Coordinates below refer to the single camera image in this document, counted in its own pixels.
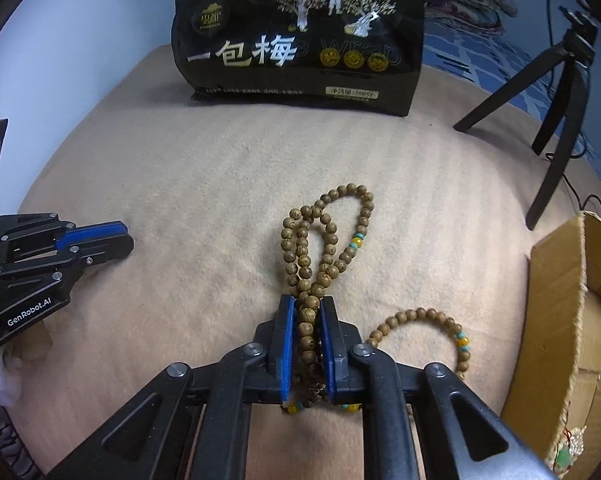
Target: black cable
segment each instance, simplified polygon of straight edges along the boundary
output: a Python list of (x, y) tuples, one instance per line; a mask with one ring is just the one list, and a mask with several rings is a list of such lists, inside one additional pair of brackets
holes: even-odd
[[(545, 0), (545, 15), (547, 17), (547, 30), (549, 32), (549, 46), (554, 46), (554, 31), (551, 26), (551, 0)], [(554, 67), (551, 68), (551, 77), (547, 85), (547, 95), (550, 99), (554, 99)]]

